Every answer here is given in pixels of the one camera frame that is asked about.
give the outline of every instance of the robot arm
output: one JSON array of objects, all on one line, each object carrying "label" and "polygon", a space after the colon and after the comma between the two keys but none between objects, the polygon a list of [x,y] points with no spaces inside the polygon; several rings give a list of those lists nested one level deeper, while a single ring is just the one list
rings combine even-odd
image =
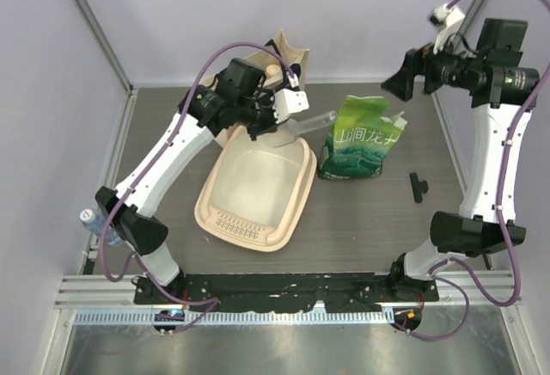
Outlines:
[{"label": "robot arm", "polygon": [[382,88],[408,101],[413,96],[414,78],[424,76],[424,92],[429,95],[443,85],[467,89],[472,96],[475,121],[475,150],[471,182],[458,213],[437,212],[430,238],[417,249],[403,254],[390,272],[391,286],[399,292],[425,292],[432,279],[431,268],[449,258],[464,259],[498,252],[506,248],[498,224],[502,211],[513,245],[525,239],[525,229],[515,225],[514,183],[523,132],[532,107],[520,119],[510,149],[502,207],[495,207],[498,171],[507,129],[539,81],[537,70],[520,68],[519,51],[527,22],[487,19],[476,51],[455,54],[451,37],[461,25],[460,10],[446,5],[430,17],[439,31],[435,43],[406,53],[400,70],[382,83]]},{"label": "robot arm", "polygon": [[[102,187],[95,196],[107,216],[128,190],[131,191],[117,211],[112,226],[162,286],[169,292],[170,286],[175,286],[176,296],[179,289],[174,282],[184,275],[165,243],[168,228],[154,218],[164,194],[189,162],[224,128],[244,125],[250,137],[256,139],[262,133],[276,131],[291,115],[309,108],[305,92],[298,88],[297,78],[287,78],[288,83],[285,80],[274,90],[263,89],[265,80],[263,70],[234,58],[228,68],[218,74],[216,88],[198,86],[175,136],[185,100],[166,132],[136,169],[114,190]],[[162,148],[164,152],[156,158]],[[132,189],[131,185],[150,165],[150,170]]]}]

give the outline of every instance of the bag with chinese text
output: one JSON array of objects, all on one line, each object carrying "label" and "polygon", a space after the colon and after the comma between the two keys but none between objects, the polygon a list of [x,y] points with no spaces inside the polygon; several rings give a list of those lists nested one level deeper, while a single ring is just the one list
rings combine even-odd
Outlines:
[{"label": "bag with chinese text", "polygon": [[406,126],[403,113],[382,114],[389,101],[380,96],[348,95],[338,120],[321,149],[317,175],[321,179],[357,179],[382,173],[382,161]]}]

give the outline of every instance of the gray floor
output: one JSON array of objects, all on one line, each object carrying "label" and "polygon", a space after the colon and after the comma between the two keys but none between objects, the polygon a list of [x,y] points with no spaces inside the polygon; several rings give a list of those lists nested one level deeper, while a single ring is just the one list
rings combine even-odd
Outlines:
[{"label": "gray floor", "polygon": [[[430,307],[419,328],[448,333],[462,306]],[[95,351],[85,349],[89,345]],[[76,326],[66,375],[519,375],[499,308],[474,306],[447,341],[418,341],[387,324],[197,327],[160,338],[150,327]]]},{"label": "gray floor", "polygon": [[[310,84],[306,118],[338,110],[347,94],[381,94],[374,84]],[[141,89],[119,169],[126,177],[168,126],[183,89]],[[260,253],[226,243],[199,228],[193,208],[221,148],[199,153],[166,194],[157,217],[168,226],[168,246],[188,273],[299,273],[388,271],[401,253],[428,237],[438,210],[456,212],[462,195],[436,109],[430,97],[409,102],[391,98],[390,112],[405,111],[408,125],[384,162],[381,177],[358,181],[315,179],[308,203],[289,243],[274,253]],[[318,154],[327,129],[305,137]],[[415,204],[408,174],[418,172],[430,191]],[[117,270],[125,249],[110,249]],[[132,272],[139,272],[136,267]]]}]

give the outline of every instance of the clear plastic scoop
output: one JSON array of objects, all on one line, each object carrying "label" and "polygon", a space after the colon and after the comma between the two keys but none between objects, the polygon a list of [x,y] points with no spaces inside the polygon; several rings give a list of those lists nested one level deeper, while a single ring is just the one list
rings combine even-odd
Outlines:
[{"label": "clear plastic scoop", "polygon": [[338,114],[334,110],[302,121],[290,119],[279,127],[277,132],[267,133],[259,138],[262,138],[270,147],[282,147],[294,143],[300,135],[306,132],[332,126],[337,119]]}]

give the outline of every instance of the gray wall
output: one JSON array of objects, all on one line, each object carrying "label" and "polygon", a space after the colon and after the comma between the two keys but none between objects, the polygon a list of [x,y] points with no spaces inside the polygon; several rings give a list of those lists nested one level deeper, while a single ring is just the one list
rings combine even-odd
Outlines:
[{"label": "gray wall", "polygon": [[0,0],[0,372],[38,373],[125,93],[71,0]]},{"label": "gray wall", "polygon": [[[529,21],[529,29],[523,43],[525,53],[522,65],[543,72],[550,60],[550,15],[542,5],[536,0],[490,0],[468,36],[471,45],[477,42],[483,20],[488,16]],[[468,177],[471,175],[469,166],[474,150],[474,119],[469,109],[470,100],[466,92],[458,89],[441,89],[439,95],[468,183]],[[532,318],[530,324],[541,348],[541,358],[544,353],[548,356],[550,352],[550,322],[541,318],[550,303],[550,289],[547,283],[547,276],[550,274],[550,216],[547,204],[550,196],[549,120],[550,86],[547,86],[539,96],[538,106],[525,133],[516,177],[516,221],[528,230],[526,243],[517,249],[522,271],[522,295]],[[509,259],[506,253],[494,257],[497,266],[508,267]]]},{"label": "gray wall", "polygon": [[403,46],[435,31],[424,21],[449,0],[89,0],[128,77],[137,84],[190,83],[206,59],[236,40],[267,41],[284,28],[310,47],[308,76],[385,77]]}]

